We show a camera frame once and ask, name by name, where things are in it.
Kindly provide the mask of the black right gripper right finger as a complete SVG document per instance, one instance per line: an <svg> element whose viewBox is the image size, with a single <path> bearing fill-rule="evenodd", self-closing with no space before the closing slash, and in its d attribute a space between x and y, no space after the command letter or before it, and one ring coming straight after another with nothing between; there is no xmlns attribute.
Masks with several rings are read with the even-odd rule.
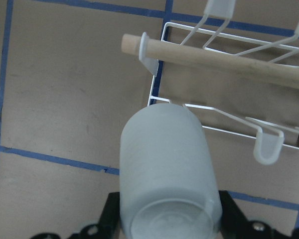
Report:
<svg viewBox="0 0 299 239"><path fill-rule="evenodd" d="M299 239L299 228L285 235L259 220L249 220L228 191L219 191L222 205L220 233L224 239Z"/></svg>

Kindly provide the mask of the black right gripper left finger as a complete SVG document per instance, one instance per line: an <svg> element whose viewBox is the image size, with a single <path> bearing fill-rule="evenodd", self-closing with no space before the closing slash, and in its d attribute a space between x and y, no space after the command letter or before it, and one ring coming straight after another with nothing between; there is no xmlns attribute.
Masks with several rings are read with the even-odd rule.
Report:
<svg viewBox="0 0 299 239"><path fill-rule="evenodd" d="M108 194L97 223L84 226L74 232L69 239L116 239L120 220L120 192Z"/></svg>

